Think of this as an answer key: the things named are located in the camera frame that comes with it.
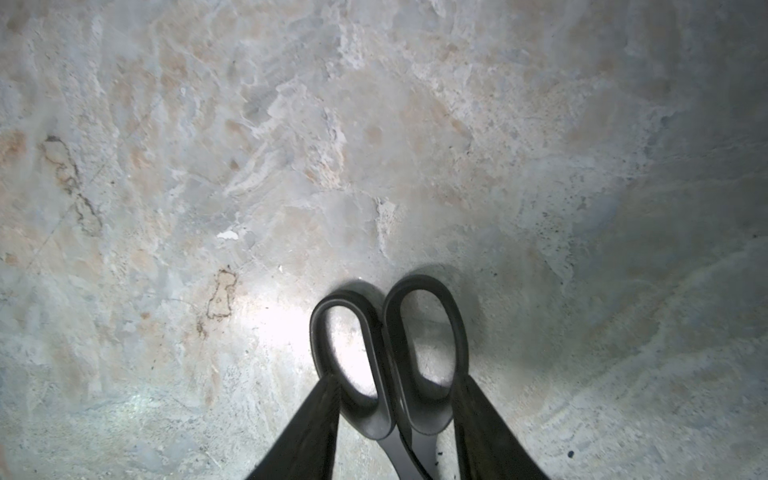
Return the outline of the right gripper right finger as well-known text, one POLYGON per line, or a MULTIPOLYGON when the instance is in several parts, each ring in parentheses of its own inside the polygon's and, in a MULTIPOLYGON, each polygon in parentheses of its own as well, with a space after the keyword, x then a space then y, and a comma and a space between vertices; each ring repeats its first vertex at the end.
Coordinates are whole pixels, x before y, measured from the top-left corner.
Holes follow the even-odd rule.
POLYGON ((470 375, 454 380, 451 404, 461 479, 548 479, 470 375))

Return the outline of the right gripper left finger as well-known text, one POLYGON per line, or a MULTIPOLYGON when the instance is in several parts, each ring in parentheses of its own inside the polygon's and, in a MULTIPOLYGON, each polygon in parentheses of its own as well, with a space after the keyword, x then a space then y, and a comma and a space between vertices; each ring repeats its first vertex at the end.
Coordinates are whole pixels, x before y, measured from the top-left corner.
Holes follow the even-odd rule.
POLYGON ((331 479, 339 417, 340 385, 325 375, 246 479, 331 479))

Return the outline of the large black scissors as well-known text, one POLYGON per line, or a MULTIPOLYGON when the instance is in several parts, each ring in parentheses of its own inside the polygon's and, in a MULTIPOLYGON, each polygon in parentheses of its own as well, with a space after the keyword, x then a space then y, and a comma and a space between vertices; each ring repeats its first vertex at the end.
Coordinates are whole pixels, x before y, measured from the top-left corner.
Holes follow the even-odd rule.
POLYGON ((442 305, 454 339, 452 378, 466 374, 469 347, 460 310, 448 288, 424 274, 409 275, 385 297, 379 314, 361 293, 338 289, 318 302, 310 317, 310 344, 319 377, 335 374, 341 385, 341 414, 362 436, 384 450, 401 479, 435 479, 438 476, 437 436, 453 419, 452 387, 438 395, 419 386, 417 364, 412 360, 401 305, 407 295, 422 290, 442 305), (361 327, 367 363, 376 396, 370 398, 344 377, 340 357, 332 350, 326 330, 326 313, 334 307, 351 311, 361 327))

